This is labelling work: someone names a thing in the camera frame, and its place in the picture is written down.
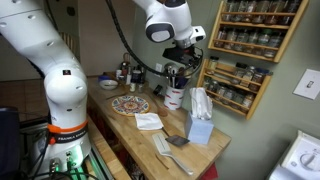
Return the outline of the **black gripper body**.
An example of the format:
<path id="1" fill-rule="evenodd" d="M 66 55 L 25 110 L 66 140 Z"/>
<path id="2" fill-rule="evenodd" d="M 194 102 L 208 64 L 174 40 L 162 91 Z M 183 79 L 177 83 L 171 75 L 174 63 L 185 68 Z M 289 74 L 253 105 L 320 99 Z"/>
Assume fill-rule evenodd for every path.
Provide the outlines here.
<path id="1" fill-rule="evenodd" d="M 202 59 L 202 55 L 197 54 L 195 49 L 196 47 L 194 45 L 186 49 L 181 49 L 180 47 L 175 46 L 172 48 L 166 48 L 162 56 L 186 66 L 197 67 Z"/>

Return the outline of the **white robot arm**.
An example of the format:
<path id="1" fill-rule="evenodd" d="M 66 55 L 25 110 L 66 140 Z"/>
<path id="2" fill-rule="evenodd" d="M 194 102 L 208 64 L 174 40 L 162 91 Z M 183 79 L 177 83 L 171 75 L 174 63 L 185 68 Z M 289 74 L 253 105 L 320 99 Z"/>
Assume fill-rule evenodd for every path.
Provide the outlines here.
<path id="1" fill-rule="evenodd" d="M 169 39 L 184 50 L 206 37 L 191 24 L 186 0 L 133 0 L 146 13 L 145 32 L 155 43 Z M 33 171 L 79 167 L 91 151 L 86 119 L 87 78 L 39 0 L 0 0 L 0 32 L 44 74 L 51 122 L 31 156 Z"/>

